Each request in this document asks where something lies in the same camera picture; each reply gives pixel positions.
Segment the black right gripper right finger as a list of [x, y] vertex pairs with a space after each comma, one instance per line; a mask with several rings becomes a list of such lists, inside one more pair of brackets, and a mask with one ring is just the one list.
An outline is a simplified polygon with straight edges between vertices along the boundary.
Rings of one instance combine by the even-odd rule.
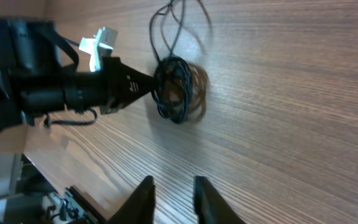
[[195, 176], [193, 206], [199, 224], [244, 224], [204, 176]]

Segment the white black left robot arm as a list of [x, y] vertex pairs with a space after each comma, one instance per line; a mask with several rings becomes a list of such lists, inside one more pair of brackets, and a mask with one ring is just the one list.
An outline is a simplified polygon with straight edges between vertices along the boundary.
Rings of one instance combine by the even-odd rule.
[[103, 57], [93, 72], [79, 72], [78, 64], [52, 21], [0, 17], [0, 132], [56, 111], [111, 114], [155, 86], [117, 57]]

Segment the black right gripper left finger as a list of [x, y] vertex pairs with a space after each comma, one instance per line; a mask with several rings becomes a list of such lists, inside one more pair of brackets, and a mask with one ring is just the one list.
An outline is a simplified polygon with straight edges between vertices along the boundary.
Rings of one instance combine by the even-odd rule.
[[155, 204], [154, 178], [148, 175], [106, 223], [153, 224]]

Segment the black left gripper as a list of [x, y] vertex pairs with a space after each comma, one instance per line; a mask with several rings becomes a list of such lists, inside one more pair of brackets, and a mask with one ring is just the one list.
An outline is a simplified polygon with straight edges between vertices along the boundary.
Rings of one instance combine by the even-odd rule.
[[77, 72], [73, 65], [63, 67], [62, 88], [69, 110], [82, 113], [98, 106], [101, 114], [111, 114], [151, 92], [155, 80], [123, 64], [119, 57], [104, 57], [102, 68], [95, 72]]

